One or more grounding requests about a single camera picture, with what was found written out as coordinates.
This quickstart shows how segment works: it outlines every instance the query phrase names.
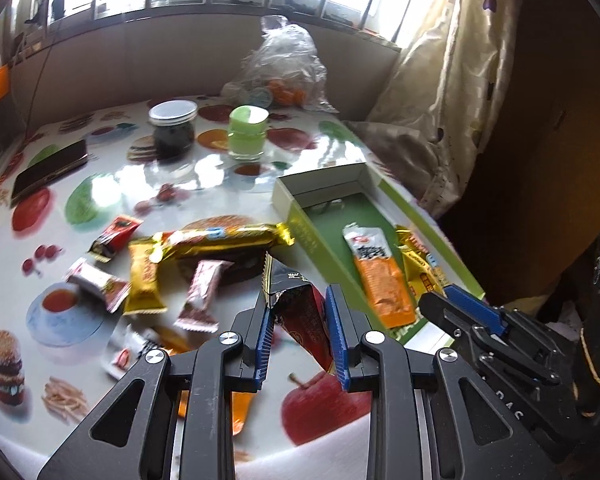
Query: curtain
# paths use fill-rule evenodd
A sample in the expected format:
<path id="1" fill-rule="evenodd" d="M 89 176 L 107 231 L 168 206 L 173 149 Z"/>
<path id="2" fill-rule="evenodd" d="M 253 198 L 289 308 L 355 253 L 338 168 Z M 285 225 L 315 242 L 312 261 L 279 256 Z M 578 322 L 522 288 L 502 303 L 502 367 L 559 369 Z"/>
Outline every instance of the curtain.
<path id="1" fill-rule="evenodd" d="M 522 0 L 433 0 L 366 122 L 349 126 L 438 218 L 464 192 L 509 83 Z"/>

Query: green jar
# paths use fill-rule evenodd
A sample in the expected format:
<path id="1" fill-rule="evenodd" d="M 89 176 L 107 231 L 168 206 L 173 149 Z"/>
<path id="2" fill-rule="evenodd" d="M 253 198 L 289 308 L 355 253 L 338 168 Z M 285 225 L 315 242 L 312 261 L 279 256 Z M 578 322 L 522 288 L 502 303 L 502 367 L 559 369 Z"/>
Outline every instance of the green jar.
<path id="1" fill-rule="evenodd" d="M 264 153 L 269 112 L 257 106 L 239 106 L 229 115 L 229 155 L 237 160 L 258 160 Z"/>

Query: candy bar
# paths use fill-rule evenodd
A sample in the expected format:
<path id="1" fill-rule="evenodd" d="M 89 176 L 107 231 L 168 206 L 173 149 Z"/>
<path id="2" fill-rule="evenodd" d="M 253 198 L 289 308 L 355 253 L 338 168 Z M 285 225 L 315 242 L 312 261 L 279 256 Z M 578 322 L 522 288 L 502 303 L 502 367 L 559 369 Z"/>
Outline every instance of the candy bar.
<path id="1" fill-rule="evenodd" d="M 198 263 L 175 326 L 196 332 L 218 331 L 218 322 L 209 314 L 208 309 L 220 283 L 222 270 L 230 265 L 230 262 L 222 260 L 202 260 Z"/>
<path id="2" fill-rule="evenodd" d="M 126 372 L 138 359 L 149 350 L 160 348 L 159 336 L 150 328 L 142 333 L 136 332 L 131 325 L 127 325 L 123 347 L 113 355 L 110 364 L 121 372 Z"/>
<path id="3" fill-rule="evenodd" d="M 64 280 L 100 298 L 109 312 L 115 312 L 129 294 L 129 282 L 97 269 L 84 258 L 71 266 Z"/>
<path id="4" fill-rule="evenodd" d="M 119 215 L 95 239 L 89 254 L 99 262 L 109 262 L 117 253 L 126 247 L 133 232 L 138 229 L 142 220 L 127 215 Z"/>
<path id="5" fill-rule="evenodd" d="M 149 259 L 153 250 L 154 244 L 149 238 L 129 242 L 131 289 L 126 298 L 125 316 L 167 311 L 158 293 L 158 265 Z"/>
<path id="6" fill-rule="evenodd" d="M 210 256 L 219 251 L 292 245 L 288 227 L 283 224 L 251 224 L 181 231 L 159 232 L 151 255 L 153 263 L 175 256 Z"/>

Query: open cardboard box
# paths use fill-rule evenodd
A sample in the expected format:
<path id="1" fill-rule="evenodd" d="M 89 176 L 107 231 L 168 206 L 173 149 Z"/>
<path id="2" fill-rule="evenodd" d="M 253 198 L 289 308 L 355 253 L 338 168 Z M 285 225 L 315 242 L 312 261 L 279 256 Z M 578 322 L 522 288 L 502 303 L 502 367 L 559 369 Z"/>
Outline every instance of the open cardboard box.
<path id="1" fill-rule="evenodd" d="M 402 268 L 396 224 L 414 231 L 435 256 L 450 282 L 478 298 L 484 291 L 464 266 L 437 224 L 387 179 L 364 162 L 331 166 L 279 177 L 273 190 L 273 206 L 286 219 L 296 241 L 302 245 L 328 283 L 339 283 L 351 308 L 361 310 L 375 330 L 406 343 L 426 320 L 386 329 L 369 306 L 342 228 L 352 222 L 379 227 Z"/>

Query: smartphone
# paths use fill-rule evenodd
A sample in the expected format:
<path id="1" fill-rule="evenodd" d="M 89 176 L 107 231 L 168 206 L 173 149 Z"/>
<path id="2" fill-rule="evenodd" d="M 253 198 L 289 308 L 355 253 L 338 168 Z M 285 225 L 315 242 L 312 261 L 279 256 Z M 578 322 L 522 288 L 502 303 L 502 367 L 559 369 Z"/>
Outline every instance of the smartphone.
<path id="1" fill-rule="evenodd" d="M 52 180 L 86 164 L 87 160 L 87 141 L 83 139 L 35 163 L 16 177 L 11 207 Z"/>

